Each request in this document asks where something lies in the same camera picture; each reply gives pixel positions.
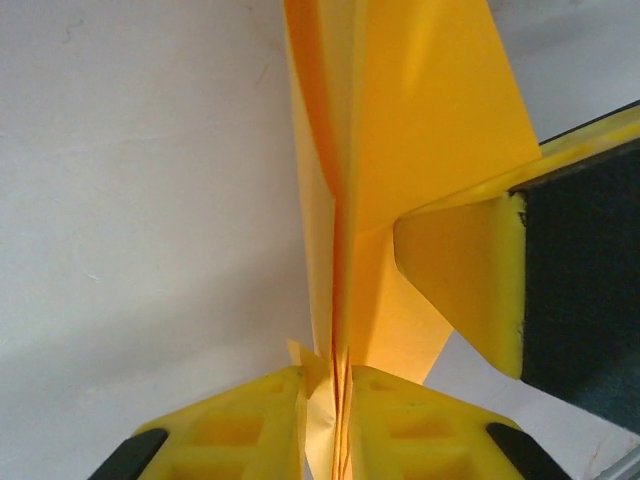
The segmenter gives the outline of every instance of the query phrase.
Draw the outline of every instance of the yellow paper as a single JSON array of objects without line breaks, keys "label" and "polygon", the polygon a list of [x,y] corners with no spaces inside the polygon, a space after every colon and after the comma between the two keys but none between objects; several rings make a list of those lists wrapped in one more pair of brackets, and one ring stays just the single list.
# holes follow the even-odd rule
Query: yellow paper
[{"label": "yellow paper", "polygon": [[451,331],[398,270],[394,223],[540,152],[484,0],[284,5],[317,354],[292,356],[314,478],[342,479],[351,365],[421,383]]}]

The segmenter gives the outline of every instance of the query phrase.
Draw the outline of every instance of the yellow plastic part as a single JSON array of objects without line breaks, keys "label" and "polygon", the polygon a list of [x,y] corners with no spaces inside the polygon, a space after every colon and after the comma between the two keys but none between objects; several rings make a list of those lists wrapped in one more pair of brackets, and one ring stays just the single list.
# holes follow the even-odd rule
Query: yellow plastic part
[{"label": "yellow plastic part", "polygon": [[353,367],[354,480],[522,480],[489,423],[511,420],[371,367]]},{"label": "yellow plastic part", "polygon": [[169,437],[139,479],[301,479],[305,390],[289,367],[147,423]]},{"label": "yellow plastic part", "polygon": [[402,273],[494,367],[522,370],[525,228],[519,196],[410,215],[396,223]]},{"label": "yellow plastic part", "polygon": [[396,222],[402,273],[493,366],[522,372],[525,291],[523,201],[512,187],[640,138],[640,107],[543,146],[544,157]]}]

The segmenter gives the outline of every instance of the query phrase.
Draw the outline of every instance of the black foam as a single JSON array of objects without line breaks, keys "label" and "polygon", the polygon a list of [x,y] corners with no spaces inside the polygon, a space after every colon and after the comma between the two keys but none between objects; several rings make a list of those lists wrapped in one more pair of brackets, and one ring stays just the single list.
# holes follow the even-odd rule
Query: black foam
[{"label": "black foam", "polygon": [[128,438],[100,465],[89,480],[136,480],[168,436],[166,430],[154,428]]},{"label": "black foam", "polygon": [[502,423],[490,423],[487,425],[487,433],[524,480],[571,479],[526,433]]},{"label": "black foam", "polygon": [[640,434],[640,139],[516,187],[522,380]]}]

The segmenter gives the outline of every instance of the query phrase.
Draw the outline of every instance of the yellow plastic bracket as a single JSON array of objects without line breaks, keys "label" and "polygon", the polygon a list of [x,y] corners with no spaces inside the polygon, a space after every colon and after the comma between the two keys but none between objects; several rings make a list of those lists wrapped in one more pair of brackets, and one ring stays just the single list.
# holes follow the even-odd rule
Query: yellow plastic bracket
[{"label": "yellow plastic bracket", "polygon": [[299,480],[305,391],[289,367],[143,425],[169,436],[139,480]]},{"label": "yellow plastic bracket", "polygon": [[521,480],[486,431],[511,420],[371,367],[353,367],[354,480]]},{"label": "yellow plastic bracket", "polygon": [[500,197],[396,223],[400,271],[494,367],[518,377],[524,318],[523,200]]}]

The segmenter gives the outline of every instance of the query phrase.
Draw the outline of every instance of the white wall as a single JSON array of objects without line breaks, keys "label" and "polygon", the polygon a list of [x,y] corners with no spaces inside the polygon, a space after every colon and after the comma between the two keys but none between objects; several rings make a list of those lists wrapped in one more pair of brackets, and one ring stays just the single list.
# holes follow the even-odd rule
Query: white wall
[{"label": "white wall", "polygon": [[[541,139],[640,97],[639,2],[492,4]],[[2,2],[0,479],[86,478],[311,343],[283,45],[277,0]]]}]

